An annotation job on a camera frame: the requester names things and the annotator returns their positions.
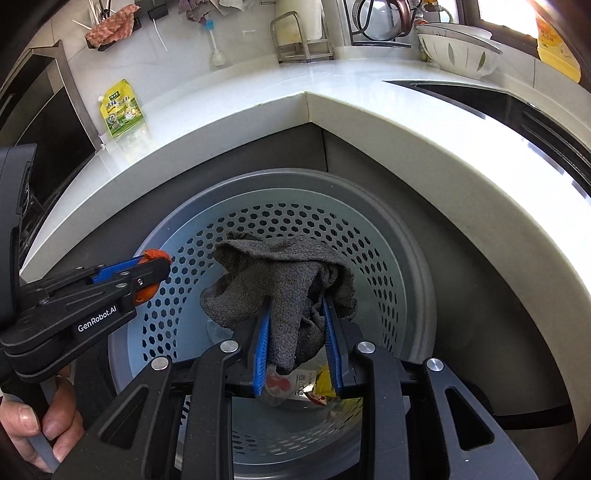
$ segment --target gray towel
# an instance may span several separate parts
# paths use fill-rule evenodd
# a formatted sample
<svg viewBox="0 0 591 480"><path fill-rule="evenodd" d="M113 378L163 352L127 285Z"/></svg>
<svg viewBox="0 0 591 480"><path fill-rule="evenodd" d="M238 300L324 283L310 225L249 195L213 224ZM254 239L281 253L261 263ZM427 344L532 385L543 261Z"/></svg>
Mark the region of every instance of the gray towel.
<svg viewBox="0 0 591 480"><path fill-rule="evenodd" d="M228 273L202 291L201 306L215 322L234 329L256 318L264 297L270 295L267 358L287 375L324 345L325 294L332 296L339 318L355 315L353 274L344 258L318 240L237 236L217 245L213 256Z"/></svg>

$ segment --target metal bolt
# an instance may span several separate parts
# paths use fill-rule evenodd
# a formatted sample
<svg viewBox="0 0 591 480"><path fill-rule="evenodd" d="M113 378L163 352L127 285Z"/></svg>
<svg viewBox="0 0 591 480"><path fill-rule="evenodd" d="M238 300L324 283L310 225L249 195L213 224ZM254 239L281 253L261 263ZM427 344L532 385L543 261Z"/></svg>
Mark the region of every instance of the metal bolt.
<svg viewBox="0 0 591 480"><path fill-rule="evenodd" d="M164 370L168 367L168 358L166 358L165 356L159 356L158 358L152 360L152 363L150 365L156 371Z"/></svg>
<svg viewBox="0 0 591 480"><path fill-rule="evenodd" d="M359 342L357 344L357 350L361 353L374 353L375 345L372 342Z"/></svg>
<svg viewBox="0 0 591 480"><path fill-rule="evenodd" d="M444 363L438 358L430 358L427 360L427 368L433 372L440 372L445 367Z"/></svg>
<svg viewBox="0 0 591 480"><path fill-rule="evenodd" d="M238 350L238 342L235 342L234 340L226 340L225 342L222 342L220 349L222 349L222 352L226 353L235 352Z"/></svg>

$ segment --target human hand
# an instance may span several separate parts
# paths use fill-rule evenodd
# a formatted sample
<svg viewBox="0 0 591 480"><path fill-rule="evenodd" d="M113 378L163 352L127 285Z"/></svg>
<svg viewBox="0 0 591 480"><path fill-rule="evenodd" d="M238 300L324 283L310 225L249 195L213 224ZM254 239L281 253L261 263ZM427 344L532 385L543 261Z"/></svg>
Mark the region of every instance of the human hand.
<svg viewBox="0 0 591 480"><path fill-rule="evenodd" d="M60 374L69 376L69 368L62 370ZM8 400L2 400L0 404L0 422L12 443L27 462L44 472L50 470L29 443L29 437L39 435L43 431L48 440L57 439L53 455L62 462L84 435L82 417L76 410L74 386L63 377L57 377L56 382L56 394L41 424L28 405Z"/></svg>

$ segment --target yellow seasoning packet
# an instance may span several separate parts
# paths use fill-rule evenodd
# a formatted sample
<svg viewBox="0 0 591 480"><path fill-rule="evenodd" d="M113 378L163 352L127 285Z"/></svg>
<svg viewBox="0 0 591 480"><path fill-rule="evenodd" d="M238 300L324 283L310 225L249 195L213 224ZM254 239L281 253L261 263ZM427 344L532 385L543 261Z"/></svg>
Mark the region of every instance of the yellow seasoning packet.
<svg viewBox="0 0 591 480"><path fill-rule="evenodd" d="M129 130L144 118L135 100L134 91L125 79L120 80L107 91L101 103L100 112L113 138Z"/></svg>

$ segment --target white countertop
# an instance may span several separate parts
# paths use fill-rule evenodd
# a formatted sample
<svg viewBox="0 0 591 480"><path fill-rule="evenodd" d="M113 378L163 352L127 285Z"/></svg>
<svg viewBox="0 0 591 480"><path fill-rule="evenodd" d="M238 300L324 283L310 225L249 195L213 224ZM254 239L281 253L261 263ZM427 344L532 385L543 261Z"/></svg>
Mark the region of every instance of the white countertop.
<svg viewBox="0 0 591 480"><path fill-rule="evenodd" d="M416 61L280 67L265 58L142 105L145 124L106 141L74 179L41 228L21 275L40 278L101 223L174 176L311 121L406 181L483 252L546 339L582 435L591 420L591 382L581 381L591 362L590 203L543 154L499 122L384 80L508 89L591 145L583 119L518 77L476 82Z"/></svg>

